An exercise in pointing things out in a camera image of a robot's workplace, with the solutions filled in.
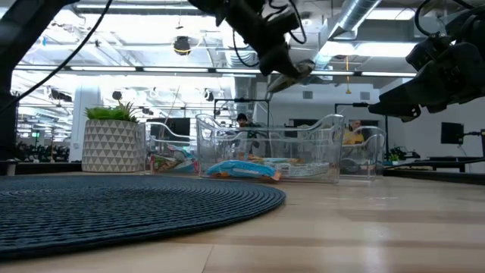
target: desk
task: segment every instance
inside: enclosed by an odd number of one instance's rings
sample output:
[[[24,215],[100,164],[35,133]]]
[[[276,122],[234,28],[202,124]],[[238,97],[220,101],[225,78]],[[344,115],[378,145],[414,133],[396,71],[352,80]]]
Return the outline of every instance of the desk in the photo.
[[[384,177],[281,183],[286,205],[166,240],[0,264],[2,273],[485,272],[483,187]]]
[[[440,163],[430,163],[430,167],[433,171],[438,168],[457,168],[460,172],[465,172],[465,163],[473,160],[481,159],[481,157],[474,156],[431,156],[429,157],[430,162],[440,162]]]

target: blue snack package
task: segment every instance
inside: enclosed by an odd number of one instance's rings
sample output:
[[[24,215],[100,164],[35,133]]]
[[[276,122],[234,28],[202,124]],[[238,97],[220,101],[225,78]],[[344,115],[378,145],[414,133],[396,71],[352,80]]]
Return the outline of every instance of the blue snack package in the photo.
[[[214,177],[270,177],[276,181],[281,178],[281,173],[275,168],[240,160],[229,160],[217,163],[210,167],[206,174]]]

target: clear plastic bin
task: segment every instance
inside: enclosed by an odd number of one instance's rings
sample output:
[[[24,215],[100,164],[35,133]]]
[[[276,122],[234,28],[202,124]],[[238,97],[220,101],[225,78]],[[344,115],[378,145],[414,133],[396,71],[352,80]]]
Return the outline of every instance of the clear plastic bin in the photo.
[[[309,128],[229,128],[209,115],[196,119],[203,177],[338,182],[341,115],[328,115]]]
[[[373,181],[383,166],[386,133],[379,127],[363,126],[346,133],[342,145],[340,177]]]
[[[159,127],[152,136],[153,127]],[[198,174],[197,139],[181,136],[161,122],[146,123],[146,165],[149,174]]]

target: ceiling light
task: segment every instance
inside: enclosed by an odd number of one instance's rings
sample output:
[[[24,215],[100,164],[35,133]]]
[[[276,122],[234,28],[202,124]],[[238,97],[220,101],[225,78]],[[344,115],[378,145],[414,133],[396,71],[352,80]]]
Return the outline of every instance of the ceiling light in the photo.
[[[404,58],[415,46],[414,42],[364,42],[357,46],[355,54],[368,57]]]
[[[241,73],[241,74],[260,74],[258,69],[216,69],[218,73]]]
[[[36,124],[36,126],[40,126],[40,127],[54,127],[52,124],[41,124],[41,123]]]
[[[362,72],[362,76],[367,76],[367,77],[415,77],[416,73]]]
[[[365,18],[366,20],[411,20],[415,11],[405,8],[376,8]]]
[[[315,76],[352,76],[353,71],[312,71],[310,75]]]
[[[116,66],[92,66],[92,67],[70,67],[74,71],[136,71],[136,67]]]
[[[144,67],[146,72],[207,73],[207,68]]]
[[[106,5],[99,4],[79,4],[76,8],[105,8]],[[152,9],[152,10],[197,10],[192,5],[111,5],[110,9]]]
[[[40,70],[40,71],[53,71],[57,66],[54,65],[18,65],[15,70],[29,71],[29,70]]]

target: green plant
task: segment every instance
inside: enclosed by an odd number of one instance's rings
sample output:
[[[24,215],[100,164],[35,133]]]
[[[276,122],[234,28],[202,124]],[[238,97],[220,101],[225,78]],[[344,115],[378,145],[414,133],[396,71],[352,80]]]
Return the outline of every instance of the green plant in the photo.
[[[85,115],[90,120],[116,120],[116,121],[131,121],[138,122],[133,116],[135,109],[133,103],[124,105],[119,102],[119,106],[115,108],[94,107],[86,108]]]
[[[395,155],[395,154],[391,154],[391,156],[389,157],[389,160],[390,161],[399,161],[399,156]]]

